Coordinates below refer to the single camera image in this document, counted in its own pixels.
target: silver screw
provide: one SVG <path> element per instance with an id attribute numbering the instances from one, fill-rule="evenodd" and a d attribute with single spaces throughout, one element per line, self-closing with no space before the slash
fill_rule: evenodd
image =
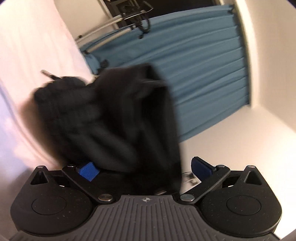
<path id="1" fill-rule="evenodd" d="M 192 202 L 195 199 L 195 197 L 191 194 L 182 194 L 180 196 L 180 199 L 184 202 Z"/>
<path id="2" fill-rule="evenodd" d="M 98 199 L 102 202 L 111 202 L 113 200 L 113 196 L 111 194 L 101 194 Z"/>
<path id="3" fill-rule="evenodd" d="M 155 193 L 154 195 L 158 196 L 158 195 L 162 195 L 162 194 L 165 194 L 166 191 L 165 190 L 162 190 L 162 191 L 159 191 L 157 193 Z"/>

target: triangular cutout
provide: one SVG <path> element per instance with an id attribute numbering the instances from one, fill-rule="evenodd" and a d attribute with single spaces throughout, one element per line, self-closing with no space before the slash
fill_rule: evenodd
<path id="1" fill-rule="evenodd" d="M 249 173 L 246 183 L 248 184 L 255 184 L 255 185 L 262 185 L 262 182 L 260 181 L 259 177 L 257 176 L 256 172 L 252 171 Z"/>
<path id="2" fill-rule="evenodd" d="M 33 180 L 31 181 L 31 185 L 37 185 L 37 184 L 43 184 L 43 183 L 48 183 L 48 180 L 46 179 L 43 172 L 38 171 L 34 176 Z"/>

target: blue curtain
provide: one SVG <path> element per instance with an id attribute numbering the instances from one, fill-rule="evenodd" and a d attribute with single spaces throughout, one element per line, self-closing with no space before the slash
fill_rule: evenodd
<path id="1" fill-rule="evenodd" d="M 97 63 L 107 59 L 109 67 L 152 63 L 170 86 L 180 141 L 186 140 L 249 103 L 244 41 L 231 10 L 213 6 L 152 18 L 151 32 L 143 39 L 133 30 L 86 60 L 94 71 L 93 57 Z"/>

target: black cloth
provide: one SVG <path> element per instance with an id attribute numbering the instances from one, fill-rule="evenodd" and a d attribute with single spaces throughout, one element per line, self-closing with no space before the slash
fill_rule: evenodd
<path id="1" fill-rule="evenodd" d="M 107 173 L 124 194 L 180 189 L 173 103 L 165 81 L 150 65 L 107 69 L 89 85 L 63 77 L 39 88 L 34 99 L 70 162 L 94 162 L 106 170 L 101 177 Z"/>

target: crosshair logo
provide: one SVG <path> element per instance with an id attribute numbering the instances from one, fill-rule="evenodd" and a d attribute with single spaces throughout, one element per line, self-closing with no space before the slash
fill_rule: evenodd
<path id="1" fill-rule="evenodd" d="M 145 198 L 143 198 L 143 199 L 141 199 L 143 202 L 149 202 L 149 201 L 151 201 L 152 199 L 150 199 L 150 198 L 148 198 L 148 197 L 145 197 Z"/>

